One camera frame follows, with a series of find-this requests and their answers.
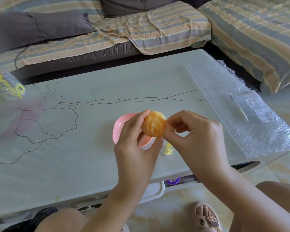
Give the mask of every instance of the dark cushion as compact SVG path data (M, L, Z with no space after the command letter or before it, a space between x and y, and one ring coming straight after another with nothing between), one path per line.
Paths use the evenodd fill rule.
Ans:
M182 1L188 3L189 5L193 6L194 8L199 8L200 6L202 6L205 3L212 1L212 0L182 0Z
M99 0L105 17L131 15L156 9L177 0Z
M0 14L0 53L93 31L87 14L76 11L4 13Z

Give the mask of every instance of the orange segment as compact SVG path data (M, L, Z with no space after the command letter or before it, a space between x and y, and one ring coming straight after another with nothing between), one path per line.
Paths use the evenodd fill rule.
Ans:
M151 111L144 119L142 130L149 137L160 137L163 135L165 129L165 120L166 118L162 113Z

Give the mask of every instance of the striped fabric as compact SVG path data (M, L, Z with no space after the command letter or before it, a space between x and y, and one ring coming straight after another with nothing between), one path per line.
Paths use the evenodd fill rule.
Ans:
M200 12L181 1L147 13L93 23L95 32L60 41L31 45L0 54L0 65L8 70L30 64L73 57L131 41L143 54L151 55L211 39L211 27Z
M212 43L277 92L290 84L290 0L214 0L198 9Z
M104 19L99 0L0 0L0 12L51 13L76 10L88 13L91 22Z

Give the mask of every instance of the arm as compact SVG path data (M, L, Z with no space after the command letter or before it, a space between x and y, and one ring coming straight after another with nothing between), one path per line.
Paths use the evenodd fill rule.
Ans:
M190 132L186 137L178 133ZM164 138L249 231L290 231L290 213L229 166L222 125L190 111L167 119Z
M150 110L143 111L124 124L114 149L118 184L81 232L121 231L142 199L163 145L160 137L146 151L138 147L144 137L141 126L149 113Z

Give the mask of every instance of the hand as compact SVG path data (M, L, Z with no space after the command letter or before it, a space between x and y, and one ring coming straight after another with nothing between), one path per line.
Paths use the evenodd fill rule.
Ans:
M150 182L163 146L162 137L156 138L153 145L146 151L137 146L145 136L141 126L149 113L149 109L143 111L124 124L114 149L118 167L117 190L138 202L142 199Z
M163 137L174 146L201 181L220 176L230 169L222 125L218 121L191 111L181 111L166 122ZM181 137L175 130L177 133L190 133Z

